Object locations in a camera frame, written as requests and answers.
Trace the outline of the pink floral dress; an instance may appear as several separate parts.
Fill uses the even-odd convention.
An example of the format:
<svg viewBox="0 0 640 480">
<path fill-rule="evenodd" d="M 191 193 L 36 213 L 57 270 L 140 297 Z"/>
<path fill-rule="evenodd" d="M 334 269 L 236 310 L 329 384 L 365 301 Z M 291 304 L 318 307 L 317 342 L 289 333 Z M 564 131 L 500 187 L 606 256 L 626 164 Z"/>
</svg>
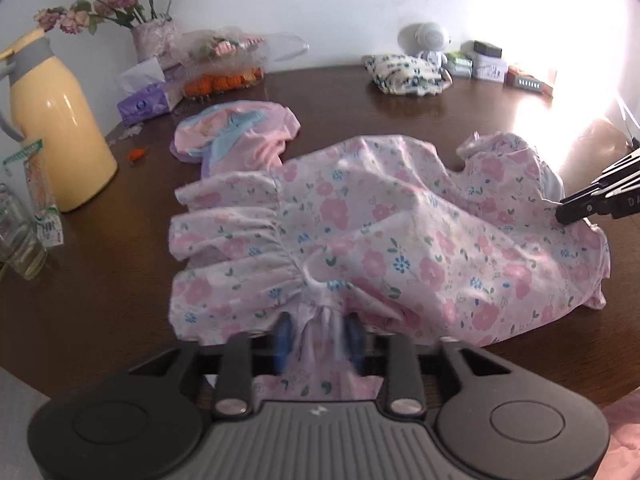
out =
<svg viewBox="0 0 640 480">
<path fill-rule="evenodd" d="M 291 359 L 260 378 L 263 399 L 371 399 L 380 381 L 345 352 L 349 313 L 418 344 L 486 346 L 580 306 L 601 309 L 608 241 L 588 221 L 561 226 L 558 177 L 511 133 L 472 136 L 464 166 L 431 143 L 357 136 L 277 169 L 179 188 L 171 220 L 176 335 L 222 344 L 292 316 Z"/>
</svg>

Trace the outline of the red brown small box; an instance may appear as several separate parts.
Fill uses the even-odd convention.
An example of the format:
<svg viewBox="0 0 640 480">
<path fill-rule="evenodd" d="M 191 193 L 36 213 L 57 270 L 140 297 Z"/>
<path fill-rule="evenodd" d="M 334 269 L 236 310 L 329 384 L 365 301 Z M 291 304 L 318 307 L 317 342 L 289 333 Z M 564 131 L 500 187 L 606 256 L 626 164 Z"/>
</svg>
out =
<svg viewBox="0 0 640 480">
<path fill-rule="evenodd" d="M 547 98 L 552 98 L 553 96 L 553 87 L 550 84 L 526 74 L 514 66 L 508 68 L 504 82 L 513 88 L 539 93 Z"/>
</svg>

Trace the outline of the white printed small box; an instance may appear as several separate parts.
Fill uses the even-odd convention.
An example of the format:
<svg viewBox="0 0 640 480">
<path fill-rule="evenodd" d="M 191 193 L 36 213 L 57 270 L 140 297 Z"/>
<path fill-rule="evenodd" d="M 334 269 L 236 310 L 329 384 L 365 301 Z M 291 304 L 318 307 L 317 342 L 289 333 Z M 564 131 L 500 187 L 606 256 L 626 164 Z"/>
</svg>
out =
<svg viewBox="0 0 640 480">
<path fill-rule="evenodd" d="M 472 77 L 503 84 L 509 65 L 502 58 L 494 58 L 477 52 L 471 53 Z"/>
</svg>

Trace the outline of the small black box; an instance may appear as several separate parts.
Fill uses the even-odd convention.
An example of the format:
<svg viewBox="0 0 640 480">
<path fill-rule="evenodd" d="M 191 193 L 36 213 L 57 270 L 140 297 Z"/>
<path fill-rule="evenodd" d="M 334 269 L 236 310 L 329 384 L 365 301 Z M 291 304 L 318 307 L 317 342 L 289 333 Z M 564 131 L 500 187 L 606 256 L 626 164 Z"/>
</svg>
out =
<svg viewBox="0 0 640 480">
<path fill-rule="evenodd" d="M 488 58 L 502 58 L 502 49 L 485 41 L 474 40 L 473 52 Z"/>
</svg>

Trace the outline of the green white small box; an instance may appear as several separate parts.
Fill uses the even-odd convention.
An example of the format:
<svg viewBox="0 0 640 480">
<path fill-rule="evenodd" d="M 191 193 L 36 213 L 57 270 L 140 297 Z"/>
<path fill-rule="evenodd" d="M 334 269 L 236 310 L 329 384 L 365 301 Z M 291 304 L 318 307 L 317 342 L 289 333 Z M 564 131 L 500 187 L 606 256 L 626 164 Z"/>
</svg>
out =
<svg viewBox="0 0 640 480">
<path fill-rule="evenodd" d="M 472 78 L 473 77 L 473 61 L 466 54 L 460 51 L 447 52 L 446 62 L 444 64 L 448 73 L 453 77 Z"/>
</svg>

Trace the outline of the pink and blue garment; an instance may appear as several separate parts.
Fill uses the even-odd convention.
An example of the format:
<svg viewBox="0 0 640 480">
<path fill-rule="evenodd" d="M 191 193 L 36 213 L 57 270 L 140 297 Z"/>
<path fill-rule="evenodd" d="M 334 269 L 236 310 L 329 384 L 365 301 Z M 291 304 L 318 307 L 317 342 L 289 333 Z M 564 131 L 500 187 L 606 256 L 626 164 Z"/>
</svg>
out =
<svg viewBox="0 0 640 480">
<path fill-rule="evenodd" d="M 268 170 L 299 133 L 292 110 L 273 102 L 234 101 L 207 107 L 179 122 L 170 151 L 197 164 L 203 179 L 231 171 Z"/>
</svg>

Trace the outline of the white blue patterned folded cloth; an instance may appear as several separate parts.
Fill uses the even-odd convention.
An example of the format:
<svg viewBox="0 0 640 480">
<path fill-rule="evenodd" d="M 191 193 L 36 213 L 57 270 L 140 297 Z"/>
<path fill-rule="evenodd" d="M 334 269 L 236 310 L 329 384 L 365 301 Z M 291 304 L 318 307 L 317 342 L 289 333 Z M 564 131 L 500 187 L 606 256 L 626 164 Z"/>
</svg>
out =
<svg viewBox="0 0 640 480">
<path fill-rule="evenodd" d="M 386 96 L 437 96 L 452 86 L 443 68 L 405 54 L 377 54 L 363 58 L 373 83 Z"/>
</svg>

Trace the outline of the small orange scrap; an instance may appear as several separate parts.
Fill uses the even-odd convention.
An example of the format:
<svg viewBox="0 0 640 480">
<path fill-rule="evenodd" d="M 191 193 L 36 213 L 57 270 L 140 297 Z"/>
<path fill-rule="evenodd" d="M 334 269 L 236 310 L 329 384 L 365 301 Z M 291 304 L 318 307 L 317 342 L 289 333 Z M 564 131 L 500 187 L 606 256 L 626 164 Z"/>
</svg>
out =
<svg viewBox="0 0 640 480">
<path fill-rule="evenodd" d="M 127 160 L 131 165 L 135 164 L 139 160 L 141 160 L 146 153 L 145 148 L 134 148 L 127 155 Z"/>
</svg>

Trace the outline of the white robot figurine speaker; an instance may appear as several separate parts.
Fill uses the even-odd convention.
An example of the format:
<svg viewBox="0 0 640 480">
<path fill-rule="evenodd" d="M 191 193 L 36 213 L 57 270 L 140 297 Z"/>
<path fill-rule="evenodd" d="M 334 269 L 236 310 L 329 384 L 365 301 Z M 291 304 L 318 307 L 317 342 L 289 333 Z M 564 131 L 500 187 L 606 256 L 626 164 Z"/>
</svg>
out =
<svg viewBox="0 0 640 480">
<path fill-rule="evenodd" d="M 405 54 L 443 68 L 447 63 L 446 50 L 451 44 L 451 37 L 447 29 L 435 22 L 416 23 L 401 29 L 398 44 Z"/>
</svg>

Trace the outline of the plastic bag with oranges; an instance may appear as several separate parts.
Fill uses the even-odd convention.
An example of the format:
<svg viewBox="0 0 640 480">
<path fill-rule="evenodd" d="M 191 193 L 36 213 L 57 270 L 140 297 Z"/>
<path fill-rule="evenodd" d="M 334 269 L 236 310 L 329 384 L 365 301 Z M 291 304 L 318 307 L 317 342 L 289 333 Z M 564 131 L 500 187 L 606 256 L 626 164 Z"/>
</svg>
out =
<svg viewBox="0 0 640 480">
<path fill-rule="evenodd" d="M 309 44 L 288 32 L 253 35 L 237 28 L 186 32 L 171 47 L 178 62 L 182 94 L 200 100 L 214 94 L 250 88 L 273 63 L 306 54 Z"/>
</svg>

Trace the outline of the purple tissue pack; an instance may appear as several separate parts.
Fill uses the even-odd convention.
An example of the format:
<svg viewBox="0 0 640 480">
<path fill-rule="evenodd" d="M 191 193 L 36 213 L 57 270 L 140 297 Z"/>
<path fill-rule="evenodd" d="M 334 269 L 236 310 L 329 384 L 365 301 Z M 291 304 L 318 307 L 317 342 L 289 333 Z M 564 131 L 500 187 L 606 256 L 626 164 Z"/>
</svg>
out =
<svg viewBox="0 0 640 480">
<path fill-rule="evenodd" d="M 118 75 L 116 84 L 124 92 L 117 109 L 127 127 L 170 114 L 183 100 L 180 86 L 166 79 L 155 56 Z"/>
</svg>

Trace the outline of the yellow thermos jug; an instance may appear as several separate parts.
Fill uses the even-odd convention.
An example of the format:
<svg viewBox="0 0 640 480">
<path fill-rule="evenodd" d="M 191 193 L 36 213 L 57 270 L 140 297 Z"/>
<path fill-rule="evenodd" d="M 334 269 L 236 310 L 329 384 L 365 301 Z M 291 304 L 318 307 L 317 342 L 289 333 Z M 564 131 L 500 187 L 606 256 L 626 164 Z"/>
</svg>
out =
<svg viewBox="0 0 640 480">
<path fill-rule="evenodd" d="M 114 178 L 118 165 L 74 74 L 55 56 L 42 28 L 1 52 L 11 116 L 1 130 L 26 146 L 43 143 L 47 176 L 60 211 L 77 209 Z"/>
</svg>

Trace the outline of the pink flower bouquet vase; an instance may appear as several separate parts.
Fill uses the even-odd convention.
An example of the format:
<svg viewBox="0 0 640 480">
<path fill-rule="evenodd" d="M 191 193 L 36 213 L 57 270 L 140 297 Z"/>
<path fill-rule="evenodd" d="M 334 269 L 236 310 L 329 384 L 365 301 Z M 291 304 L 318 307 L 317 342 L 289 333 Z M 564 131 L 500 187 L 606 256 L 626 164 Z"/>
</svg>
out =
<svg viewBox="0 0 640 480">
<path fill-rule="evenodd" d="M 180 36 L 171 16 L 174 0 L 160 6 L 155 0 L 75 0 L 69 6 L 39 10 L 35 23 L 46 32 L 59 29 L 67 35 L 93 35 L 103 24 L 114 24 L 131 32 L 140 62 L 156 58 L 160 66 L 176 65 L 172 48 Z"/>
</svg>

